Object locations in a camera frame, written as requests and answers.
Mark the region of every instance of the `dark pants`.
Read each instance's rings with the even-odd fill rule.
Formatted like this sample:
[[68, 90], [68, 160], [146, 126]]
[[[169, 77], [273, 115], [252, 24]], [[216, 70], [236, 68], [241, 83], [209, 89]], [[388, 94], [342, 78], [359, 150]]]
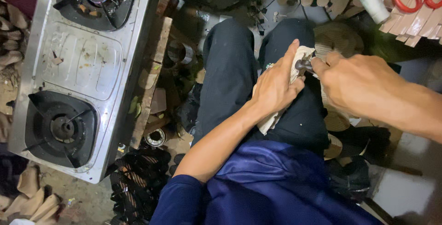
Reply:
[[[258, 61], [261, 67], [276, 63], [284, 56], [291, 42], [298, 38], [301, 45], [314, 47], [314, 34], [307, 21], [285, 19], [263, 40]], [[227, 19], [215, 25], [204, 43], [203, 58], [206, 75], [200, 97], [195, 138], [192, 145], [238, 111], [250, 98], [257, 80], [257, 65], [253, 55], [252, 32]], [[254, 127], [246, 140], [272, 140], [289, 143], [319, 154], [328, 147], [323, 121], [324, 108], [320, 83], [308, 72], [305, 88], [283, 114], [274, 129], [263, 135]]]

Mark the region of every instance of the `blue sleeve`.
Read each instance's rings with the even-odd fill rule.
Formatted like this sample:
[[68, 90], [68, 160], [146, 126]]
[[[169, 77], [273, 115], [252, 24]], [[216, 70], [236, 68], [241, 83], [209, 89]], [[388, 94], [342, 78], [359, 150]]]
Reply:
[[164, 186], [150, 225], [194, 224], [199, 214], [201, 183], [189, 175], [173, 177]]

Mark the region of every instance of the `blue shirt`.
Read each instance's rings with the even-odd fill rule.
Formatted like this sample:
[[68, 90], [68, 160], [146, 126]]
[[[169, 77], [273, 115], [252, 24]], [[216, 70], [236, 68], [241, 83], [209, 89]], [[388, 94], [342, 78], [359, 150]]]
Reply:
[[202, 185], [178, 175], [163, 188], [156, 224], [380, 224], [329, 188], [318, 155], [274, 141], [240, 145]]

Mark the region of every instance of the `gas stove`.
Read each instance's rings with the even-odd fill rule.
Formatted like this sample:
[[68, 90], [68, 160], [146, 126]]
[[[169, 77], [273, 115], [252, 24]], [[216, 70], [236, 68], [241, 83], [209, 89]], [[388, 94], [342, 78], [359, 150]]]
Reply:
[[158, 0], [38, 0], [8, 149], [90, 183], [115, 160]]

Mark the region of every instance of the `metal ring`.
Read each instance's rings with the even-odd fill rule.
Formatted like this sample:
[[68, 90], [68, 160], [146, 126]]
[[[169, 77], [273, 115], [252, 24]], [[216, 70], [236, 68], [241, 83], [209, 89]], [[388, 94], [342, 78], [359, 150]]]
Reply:
[[267, 64], [267, 65], [266, 65], [266, 70], [267, 70], [268, 68], [272, 68], [273, 65], [274, 65], [274, 64]]

